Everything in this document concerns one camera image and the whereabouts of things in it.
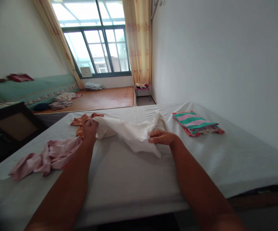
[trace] small stool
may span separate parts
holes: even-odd
[[[146,88],[140,88],[140,87],[137,87],[137,86],[135,86],[136,88],[136,96],[138,96],[138,90],[148,90],[148,96],[149,96],[149,100],[151,101],[151,95],[150,95],[150,93],[149,93],[149,86],[148,86],[148,84],[145,84],[145,86],[146,86]]]

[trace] stuffed toy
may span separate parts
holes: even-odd
[[[146,88],[145,84],[146,84],[146,83],[143,83],[143,84],[136,83],[136,87],[137,87],[137,88],[143,89],[143,88]]]

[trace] forearm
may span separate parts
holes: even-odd
[[[177,138],[170,145],[183,196],[200,222],[219,214],[234,213],[225,197]]]
[[[36,210],[26,230],[73,229],[88,189],[93,147],[94,142],[82,142]]]

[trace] window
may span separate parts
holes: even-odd
[[[78,75],[131,75],[121,0],[51,0]]]

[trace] floral curtain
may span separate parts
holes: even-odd
[[[59,25],[58,19],[56,18],[56,15],[53,11],[50,0],[33,0],[33,3],[35,4],[35,7],[40,17],[43,19],[46,27],[49,29],[50,33],[52,34],[54,43],[61,50],[62,54],[65,55],[67,63],[72,69],[78,87],[80,89],[84,89],[84,85],[75,70],[75,65],[72,60],[71,53],[67,46],[67,42],[63,35],[62,29]]]
[[[134,83],[152,81],[150,0],[122,0],[129,61]]]

